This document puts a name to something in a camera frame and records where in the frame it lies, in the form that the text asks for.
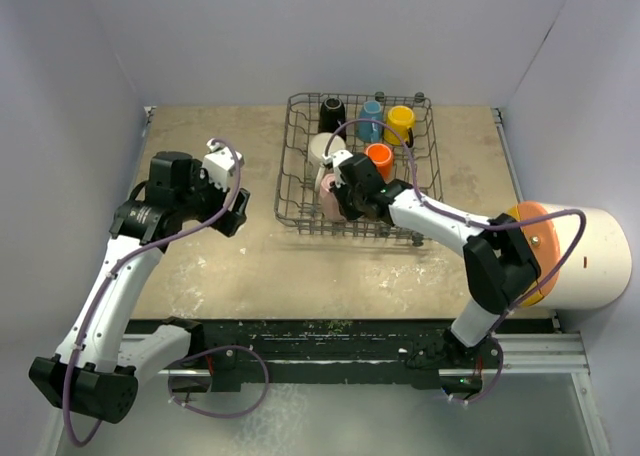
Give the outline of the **pink faceted mug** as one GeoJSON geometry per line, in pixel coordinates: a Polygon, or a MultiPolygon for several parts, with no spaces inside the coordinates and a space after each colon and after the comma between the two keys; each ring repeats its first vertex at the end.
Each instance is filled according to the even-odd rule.
{"type": "Polygon", "coordinates": [[[324,217],[331,222],[345,221],[335,195],[331,192],[331,185],[335,182],[335,175],[326,174],[320,183],[319,201],[324,217]]]}

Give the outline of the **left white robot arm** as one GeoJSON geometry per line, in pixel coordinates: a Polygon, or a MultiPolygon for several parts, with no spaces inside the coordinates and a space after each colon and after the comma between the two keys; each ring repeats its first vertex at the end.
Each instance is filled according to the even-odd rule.
{"type": "Polygon", "coordinates": [[[249,192],[240,187],[241,153],[213,144],[197,159],[161,151],[148,176],[116,210],[101,270],[70,331],[53,356],[37,357],[29,378],[45,398],[62,409],[100,422],[119,423],[138,390],[166,366],[202,363],[206,354],[201,324],[178,317],[130,349],[125,330],[147,280],[170,243],[186,236],[194,221],[232,237],[246,221],[249,192]]]}

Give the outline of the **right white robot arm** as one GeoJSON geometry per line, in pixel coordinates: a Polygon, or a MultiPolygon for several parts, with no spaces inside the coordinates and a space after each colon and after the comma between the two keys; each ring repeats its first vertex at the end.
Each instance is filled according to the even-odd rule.
{"type": "Polygon", "coordinates": [[[469,366],[480,355],[479,343],[541,275],[516,220],[505,213],[494,219],[464,213],[405,181],[387,182],[363,153],[339,150],[330,159],[331,192],[347,220],[364,218],[407,230],[463,259],[471,300],[451,324],[444,352],[452,365],[469,366]]]}

